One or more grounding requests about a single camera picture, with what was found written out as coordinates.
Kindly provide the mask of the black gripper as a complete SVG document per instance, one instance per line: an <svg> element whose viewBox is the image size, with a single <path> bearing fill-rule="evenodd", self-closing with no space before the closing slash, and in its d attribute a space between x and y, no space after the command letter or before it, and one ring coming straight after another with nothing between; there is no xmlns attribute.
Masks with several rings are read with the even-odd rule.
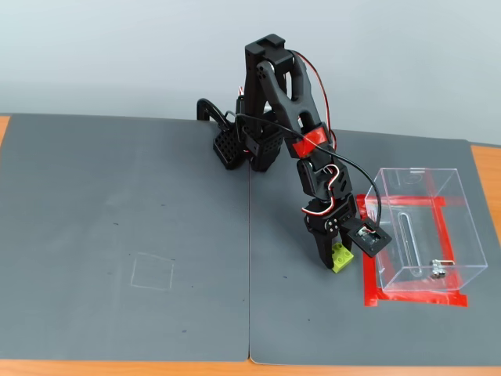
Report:
<svg viewBox="0 0 501 376"><path fill-rule="evenodd" d="M321 261L327 269L332 269L333 239L340 236L342 245L348 251L352 249L353 230L359 222L354 196L331 198L330 203L313 199L301 210L305 215L306 229L315 238Z"/></svg>

